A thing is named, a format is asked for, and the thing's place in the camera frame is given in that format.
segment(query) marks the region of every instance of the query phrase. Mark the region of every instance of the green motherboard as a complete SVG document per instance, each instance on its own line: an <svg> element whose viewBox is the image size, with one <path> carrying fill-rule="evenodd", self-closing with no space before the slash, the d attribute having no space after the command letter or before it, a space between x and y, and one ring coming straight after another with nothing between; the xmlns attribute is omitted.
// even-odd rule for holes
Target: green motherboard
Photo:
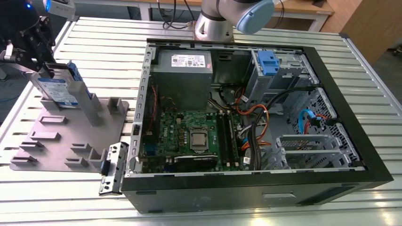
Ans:
<svg viewBox="0 0 402 226"><path fill-rule="evenodd" d="M237 171L239 154L235 141L235 125L239 115L207 112L167 111L160 116L157 144L145 144L147 163L143 173L169 172L168 164L176 156L216 156L217 163L208 170Z"/></svg>

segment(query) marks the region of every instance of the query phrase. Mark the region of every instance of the blue light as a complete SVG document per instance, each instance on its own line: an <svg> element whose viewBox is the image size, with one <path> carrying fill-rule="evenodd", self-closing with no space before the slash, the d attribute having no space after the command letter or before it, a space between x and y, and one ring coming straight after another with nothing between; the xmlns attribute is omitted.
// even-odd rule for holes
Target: blue light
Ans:
<svg viewBox="0 0 402 226"><path fill-rule="evenodd" d="M52 4L52 1L51 1L51 0L46 0L46 2L45 2L45 11L46 11L46 12L49 11L51 4Z"/></svg>

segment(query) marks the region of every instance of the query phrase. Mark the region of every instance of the open computer tower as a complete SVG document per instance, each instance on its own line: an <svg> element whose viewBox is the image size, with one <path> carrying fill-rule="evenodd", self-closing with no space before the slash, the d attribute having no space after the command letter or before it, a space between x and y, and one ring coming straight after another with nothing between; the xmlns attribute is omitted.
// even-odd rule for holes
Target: open computer tower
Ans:
<svg viewBox="0 0 402 226"><path fill-rule="evenodd" d="M316 205L392 180L314 48L177 40L148 40L120 171L141 213Z"/></svg>

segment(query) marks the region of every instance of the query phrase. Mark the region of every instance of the motherboard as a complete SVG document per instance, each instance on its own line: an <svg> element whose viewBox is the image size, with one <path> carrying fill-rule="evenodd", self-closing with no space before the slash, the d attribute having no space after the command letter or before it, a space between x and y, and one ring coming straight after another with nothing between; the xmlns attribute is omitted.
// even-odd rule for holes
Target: motherboard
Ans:
<svg viewBox="0 0 402 226"><path fill-rule="evenodd" d="M235 139L240 122L229 112L163 112L157 142L144 144L144 173L243 170Z"/></svg>

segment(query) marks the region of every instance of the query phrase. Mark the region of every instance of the table leg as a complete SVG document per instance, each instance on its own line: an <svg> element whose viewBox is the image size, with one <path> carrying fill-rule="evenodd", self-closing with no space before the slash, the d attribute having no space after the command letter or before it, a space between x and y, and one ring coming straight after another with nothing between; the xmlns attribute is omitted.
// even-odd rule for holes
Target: table leg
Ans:
<svg viewBox="0 0 402 226"><path fill-rule="evenodd" d="M141 20L151 20L151 5L149 3L137 3L139 12L140 12L140 19Z"/></svg>
<svg viewBox="0 0 402 226"><path fill-rule="evenodd" d="M316 15L315 20L312 21L312 24L308 28L310 32L319 32L322 26L324 25L326 21L327 21L327 15Z"/></svg>

